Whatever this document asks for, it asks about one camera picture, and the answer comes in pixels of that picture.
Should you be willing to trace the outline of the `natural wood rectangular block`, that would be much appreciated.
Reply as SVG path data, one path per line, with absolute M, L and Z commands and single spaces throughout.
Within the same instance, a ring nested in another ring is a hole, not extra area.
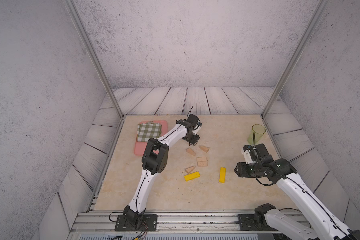
M 198 167 L 207 167 L 208 162 L 197 162 Z
M 206 157 L 197 157 L 197 162 L 207 162 L 208 159 Z

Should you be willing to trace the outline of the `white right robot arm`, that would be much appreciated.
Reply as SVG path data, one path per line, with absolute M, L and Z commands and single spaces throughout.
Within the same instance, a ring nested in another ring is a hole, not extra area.
M 259 230 L 275 229 L 292 240 L 360 240 L 360 230 L 341 222 L 307 187 L 297 170 L 285 159 L 274 160 L 264 144 L 245 145 L 244 162 L 237 163 L 240 178 L 267 178 L 277 185 L 298 207 L 310 228 L 287 217 L 271 204 L 255 208 L 253 224 Z

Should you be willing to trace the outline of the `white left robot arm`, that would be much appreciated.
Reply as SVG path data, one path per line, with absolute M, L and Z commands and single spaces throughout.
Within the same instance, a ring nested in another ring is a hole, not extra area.
M 201 127 L 200 119 L 189 113 L 186 119 L 177 120 L 175 126 L 164 136 L 148 140 L 142 157 L 141 179 L 132 200 L 123 211 L 127 222 L 135 225 L 142 222 L 155 179 L 167 166 L 170 147 L 181 139 L 196 145 L 200 139 L 197 132 Z

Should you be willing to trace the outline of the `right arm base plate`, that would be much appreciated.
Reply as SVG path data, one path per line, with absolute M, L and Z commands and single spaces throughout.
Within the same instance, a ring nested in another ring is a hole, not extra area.
M 235 222 L 239 225 L 241 231 L 275 231 L 265 220 L 263 215 L 259 214 L 239 214 Z

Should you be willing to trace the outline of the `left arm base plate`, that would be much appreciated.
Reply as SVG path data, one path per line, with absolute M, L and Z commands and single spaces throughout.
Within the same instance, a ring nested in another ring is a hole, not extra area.
M 155 232 L 157 230 L 158 215 L 142 215 L 129 218 L 118 215 L 115 225 L 116 232 Z

